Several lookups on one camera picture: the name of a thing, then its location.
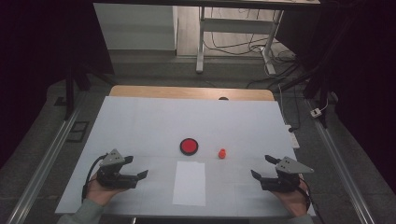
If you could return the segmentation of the white cabinet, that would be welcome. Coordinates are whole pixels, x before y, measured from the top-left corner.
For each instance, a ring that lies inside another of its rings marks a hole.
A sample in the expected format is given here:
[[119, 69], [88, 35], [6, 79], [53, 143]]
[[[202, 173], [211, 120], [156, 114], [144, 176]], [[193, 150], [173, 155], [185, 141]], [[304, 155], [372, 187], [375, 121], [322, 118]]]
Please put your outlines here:
[[108, 49], [177, 49], [177, 7], [93, 5]]

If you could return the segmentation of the round red ink pad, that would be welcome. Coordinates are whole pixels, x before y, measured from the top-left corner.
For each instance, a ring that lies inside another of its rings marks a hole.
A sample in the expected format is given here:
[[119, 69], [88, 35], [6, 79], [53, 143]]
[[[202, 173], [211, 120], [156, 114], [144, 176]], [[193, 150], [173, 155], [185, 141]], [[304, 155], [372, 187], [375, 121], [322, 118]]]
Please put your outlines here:
[[194, 155], [199, 148], [198, 142], [193, 138], [185, 138], [179, 144], [179, 149], [183, 155]]

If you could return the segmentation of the metal floor rail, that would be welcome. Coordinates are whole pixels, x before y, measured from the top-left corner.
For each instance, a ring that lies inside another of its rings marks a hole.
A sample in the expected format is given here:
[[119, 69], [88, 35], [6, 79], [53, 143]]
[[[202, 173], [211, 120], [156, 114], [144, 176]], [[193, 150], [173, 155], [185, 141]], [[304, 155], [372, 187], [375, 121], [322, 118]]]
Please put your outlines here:
[[67, 135], [71, 131], [71, 128], [81, 111], [82, 105], [86, 101], [86, 97], [87, 92], [85, 91], [80, 92], [77, 95], [75, 109], [71, 112], [69, 118], [62, 122], [61, 127], [47, 148], [43, 159], [35, 169], [35, 172], [15, 205], [6, 224], [23, 224], [27, 218], [39, 191], [42, 189], [45, 180], [50, 173], [53, 163], [56, 161], [64, 145]]
[[348, 196], [348, 200], [353, 206], [355, 213], [360, 221], [360, 224], [377, 224], [375, 217], [368, 206], [368, 203], [363, 198], [362, 192], [352, 176], [352, 173], [347, 167], [339, 147], [334, 142], [334, 139], [329, 131], [328, 125], [325, 124], [332, 106], [330, 103], [319, 108], [322, 115], [310, 118], [314, 121], [315, 127], [318, 131], [321, 141], [323, 142], [330, 160], [334, 166], [343, 188]]

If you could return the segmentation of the white paper sheet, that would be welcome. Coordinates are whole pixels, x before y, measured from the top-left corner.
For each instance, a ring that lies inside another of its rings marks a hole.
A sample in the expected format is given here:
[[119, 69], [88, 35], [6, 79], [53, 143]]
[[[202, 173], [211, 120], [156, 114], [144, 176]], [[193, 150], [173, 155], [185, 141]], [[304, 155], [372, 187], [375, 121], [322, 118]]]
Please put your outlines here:
[[205, 206], [205, 164], [197, 161], [177, 163], [173, 204]]

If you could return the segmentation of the white power strip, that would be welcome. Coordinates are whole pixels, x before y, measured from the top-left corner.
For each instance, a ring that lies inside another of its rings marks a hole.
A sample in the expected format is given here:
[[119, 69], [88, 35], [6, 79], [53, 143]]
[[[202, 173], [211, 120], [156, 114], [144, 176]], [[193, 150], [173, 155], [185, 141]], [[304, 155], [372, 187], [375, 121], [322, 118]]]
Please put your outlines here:
[[288, 133], [290, 134], [291, 146], [294, 149], [298, 149], [300, 147], [300, 144], [299, 144], [299, 142], [297, 140], [296, 135], [294, 134], [294, 129], [290, 125], [286, 125], [286, 129], [287, 129]]

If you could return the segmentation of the person's left hand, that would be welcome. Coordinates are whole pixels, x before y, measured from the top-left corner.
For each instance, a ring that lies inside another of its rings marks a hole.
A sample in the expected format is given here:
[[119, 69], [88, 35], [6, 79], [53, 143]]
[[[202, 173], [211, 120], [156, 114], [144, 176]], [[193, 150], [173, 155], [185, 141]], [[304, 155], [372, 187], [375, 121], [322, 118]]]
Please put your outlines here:
[[89, 181], [86, 198], [99, 205], [106, 206], [114, 196], [122, 192], [123, 189], [105, 188], [94, 178]]

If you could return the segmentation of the white desk frame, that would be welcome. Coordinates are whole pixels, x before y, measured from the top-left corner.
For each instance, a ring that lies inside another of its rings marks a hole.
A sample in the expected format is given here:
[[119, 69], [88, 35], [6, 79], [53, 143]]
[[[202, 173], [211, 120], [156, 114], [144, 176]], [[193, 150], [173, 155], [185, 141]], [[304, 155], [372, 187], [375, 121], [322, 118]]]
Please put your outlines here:
[[259, 19], [241, 20], [241, 19], [222, 19], [207, 18], [205, 16], [205, 7], [200, 7], [199, 11], [199, 42], [196, 61], [196, 72], [201, 74], [204, 71], [204, 38], [205, 33], [229, 33], [229, 34], [252, 34], [265, 35], [266, 43], [259, 47], [260, 54], [264, 61], [265, 71], [269, 75], [274, 75], [276, 70], [270, 57], [270, 51], [274, 43], [276, 31], [283, 14], [282, 10], [275, 10], [274, 17], [270, 21], [261, 21]]

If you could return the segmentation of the person's right hand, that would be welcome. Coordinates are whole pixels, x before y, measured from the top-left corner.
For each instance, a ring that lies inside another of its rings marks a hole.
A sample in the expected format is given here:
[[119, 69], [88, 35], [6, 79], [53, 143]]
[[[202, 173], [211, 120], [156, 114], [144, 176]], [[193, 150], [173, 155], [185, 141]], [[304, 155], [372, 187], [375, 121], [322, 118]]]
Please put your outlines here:
[[307, 214], [305, 196], [300, 191], [286, 193], [273, 191], [273, 194], [293, 217], [302, 217]]

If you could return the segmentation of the large white table mat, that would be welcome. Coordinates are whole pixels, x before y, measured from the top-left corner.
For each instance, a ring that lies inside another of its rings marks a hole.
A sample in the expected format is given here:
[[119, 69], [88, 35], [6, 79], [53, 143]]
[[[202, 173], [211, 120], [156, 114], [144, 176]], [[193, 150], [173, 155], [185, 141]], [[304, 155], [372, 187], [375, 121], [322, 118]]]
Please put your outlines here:
[[[198, 151], [179, 149], [193, 138]], [[106, 207], [127, 217], [281, 217], [288, 212], [277, 197], [262, 190], [251, 170], [273, 177], [265, 155], [293, 157], [290, 134], [273, 101], [185, 100], [108, 96], [56, 209], [71, 214], [81, 205], [81, 188], [99, 156], [117, 149], [134, 156], [125, 175], [148, 170], [135, 189], [115, 196]], [[226, 150], [226, 158], [218, 157]], [[173, 204], [179, 161], [205, 164], [205, 206]]]

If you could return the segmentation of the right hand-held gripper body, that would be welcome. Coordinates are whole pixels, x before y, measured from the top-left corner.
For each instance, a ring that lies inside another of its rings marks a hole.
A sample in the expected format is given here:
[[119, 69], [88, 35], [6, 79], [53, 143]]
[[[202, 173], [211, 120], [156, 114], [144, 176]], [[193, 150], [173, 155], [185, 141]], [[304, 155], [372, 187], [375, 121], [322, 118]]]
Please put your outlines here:
[[277, 177], [262, 177], [263, 190], [275, 192], [293, 192], [300, 186], [300, 174], [313, 173], [310, 168], [292, 158], [284, 157], [275, 165]]

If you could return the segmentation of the black stand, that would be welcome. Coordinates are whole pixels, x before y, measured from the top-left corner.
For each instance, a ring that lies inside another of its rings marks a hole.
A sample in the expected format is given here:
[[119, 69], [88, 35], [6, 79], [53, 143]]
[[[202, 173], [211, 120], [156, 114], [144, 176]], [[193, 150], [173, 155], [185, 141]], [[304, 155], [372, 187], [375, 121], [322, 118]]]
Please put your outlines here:
[[87, 63], [72, 64], [65, 77], [65, 120], [70, 119], [72, 113], [75, 110], [74, 85], [77, 85], [81, 91], [88, 91], [91, 88], [92, 84], [89, 81], [88, 74], [98, 77], [111, 87], [114, 87], [118, 84], [116, 80], [106, 76], [104, 73], [99, 72], [97, 69], [94, 69]]

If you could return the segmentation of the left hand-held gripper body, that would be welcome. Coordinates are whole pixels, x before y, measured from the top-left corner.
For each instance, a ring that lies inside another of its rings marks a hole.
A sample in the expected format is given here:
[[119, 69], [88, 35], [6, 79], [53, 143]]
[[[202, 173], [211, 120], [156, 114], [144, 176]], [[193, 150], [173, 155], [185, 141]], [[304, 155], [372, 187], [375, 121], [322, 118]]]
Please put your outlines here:
[[120, 169], [126, 165], [125, 157], [114, 148], [103, 159], [97, 171], [96, 180], [108, 189], [134, 189], [138, 179], [136, 175], [122, 175]]

